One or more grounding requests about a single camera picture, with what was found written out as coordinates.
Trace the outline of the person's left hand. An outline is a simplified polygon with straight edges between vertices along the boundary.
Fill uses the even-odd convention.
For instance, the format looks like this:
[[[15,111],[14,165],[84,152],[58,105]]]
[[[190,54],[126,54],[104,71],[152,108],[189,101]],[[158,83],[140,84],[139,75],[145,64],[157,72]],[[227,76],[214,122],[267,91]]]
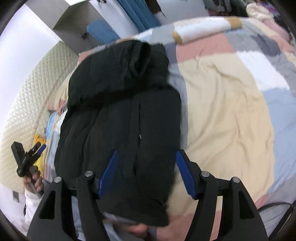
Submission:
[[[35,191],[41,192],[44,190],[43,179],[41,177],[41,172],[36,171],[32,177],[24,176],[23,185],[25,189],[29,192],[34,193]]]

